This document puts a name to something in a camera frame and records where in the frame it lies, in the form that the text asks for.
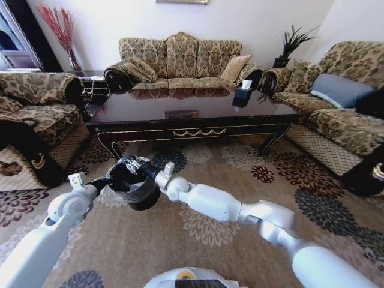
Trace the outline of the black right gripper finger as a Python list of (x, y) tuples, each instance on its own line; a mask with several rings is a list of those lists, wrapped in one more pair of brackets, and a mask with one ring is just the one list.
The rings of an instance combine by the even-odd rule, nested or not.
[(134, 175), (136, 175), (140, 169), (140, 164), (132, 158), (121, 158), (118, 161), (118, 164), (124, 166), (126, 170), (128, 170), (131, 174)]
[(146, 163), (150, 163), (150, 160), (145, 157), (131, 155), (127, 152), (124, 152), (122, 157), (124, 159), (124, 163), (130, 167), (141, 167)]

